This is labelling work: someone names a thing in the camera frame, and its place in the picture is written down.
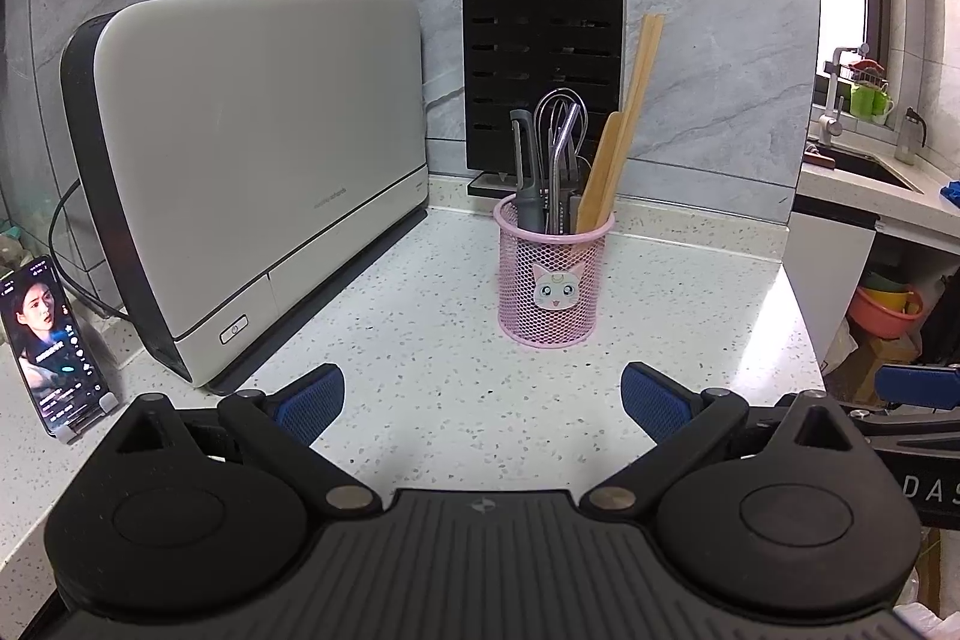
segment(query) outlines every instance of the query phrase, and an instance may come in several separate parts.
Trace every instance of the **speckled white countertop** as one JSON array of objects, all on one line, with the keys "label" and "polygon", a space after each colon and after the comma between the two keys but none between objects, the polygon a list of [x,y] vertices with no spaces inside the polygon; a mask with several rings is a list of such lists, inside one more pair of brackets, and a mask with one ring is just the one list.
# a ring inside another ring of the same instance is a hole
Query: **speckled white countertop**
[{"label": "speckled white countertop", "polygon": [[887,169],[904,178],[915,191],[851,175],[850,172],[803,164],[800,167],[797,194],[846,204],[876,213],[880,218],[894,218],[947,237],[960,238],[960,207],[955,207],[940,196],[940,189],[949,182],[944,172],[919,156],[915,165],[908,166],[894,158],[892,145],[863,135],[844,133],[837,137],[834,146],[841,150],[869,153]]},{"label": "speckled white countertop", "polygon": [[[822,387],[777,261],[611,236],[596,331],[539,351],[496,324],[496,244],[486,215],[431,209],[248,386],[271,392],[337,363],[344,411],[314,447],[385,499],[400,485],[568,486],[579,498],[652,445],[620,405],[631,360],[757,404]],[[42,431],[8,355],[0,375],[0,637],[11,640],[52,588],[37,522],[109,421],[61,445]],[[180,407],[217,401],[146,354],[112,383],[127,400],[159,390]]]}]

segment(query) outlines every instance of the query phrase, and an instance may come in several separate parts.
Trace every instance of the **black knife block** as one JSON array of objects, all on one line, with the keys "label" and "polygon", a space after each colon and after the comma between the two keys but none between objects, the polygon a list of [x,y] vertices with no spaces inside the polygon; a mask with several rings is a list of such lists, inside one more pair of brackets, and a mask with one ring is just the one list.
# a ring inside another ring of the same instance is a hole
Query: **black knife block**
[{"label": "black knife block", "polygon": [[623,0],[463,0],[467,166],[515,175],[510,110],[554,88],[587,104],[590,162],[620,105]]}]

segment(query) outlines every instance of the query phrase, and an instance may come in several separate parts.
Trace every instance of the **white cabinet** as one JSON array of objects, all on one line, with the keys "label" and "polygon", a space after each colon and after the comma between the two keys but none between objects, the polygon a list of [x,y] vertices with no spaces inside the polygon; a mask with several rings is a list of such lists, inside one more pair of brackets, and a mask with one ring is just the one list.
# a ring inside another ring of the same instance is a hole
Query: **white cabinet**
[{"label": "white cabinet", "polygon": [[818,362],[827,356],[874,244],[872,229],[791,213],[784,270]]}]

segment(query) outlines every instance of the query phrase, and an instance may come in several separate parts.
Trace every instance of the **smartphone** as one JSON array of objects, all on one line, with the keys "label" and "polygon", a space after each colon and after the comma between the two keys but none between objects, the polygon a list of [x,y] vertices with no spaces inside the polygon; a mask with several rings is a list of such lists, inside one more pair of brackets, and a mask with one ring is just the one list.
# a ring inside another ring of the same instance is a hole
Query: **smartphone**
[{"label": "smartphone", "polygon": [[49,256],[0,280],[0,317],[47,434],[79,432],[104,414],[107,383],[83,342]]}]

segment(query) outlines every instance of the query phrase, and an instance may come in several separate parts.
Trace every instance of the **green cup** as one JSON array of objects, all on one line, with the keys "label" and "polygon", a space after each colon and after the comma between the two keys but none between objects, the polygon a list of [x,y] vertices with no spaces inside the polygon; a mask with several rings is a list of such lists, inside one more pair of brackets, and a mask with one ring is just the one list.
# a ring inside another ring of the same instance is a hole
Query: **green cup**
[{"label": "green cup", "polygon": [[861,119],[861,121],[872,119],[877,92],[880,91],[866,85],[853,85],[850,89],[850,114]]},{"label": "green cup", "polygon": [[876,124],[883,125],[886,122],[887,116],[894,111],[896,102],[894,102],[893,98],[889,97],[886,92],[874,92],[877,95],[874,97],[874,116],[871,119]]}]

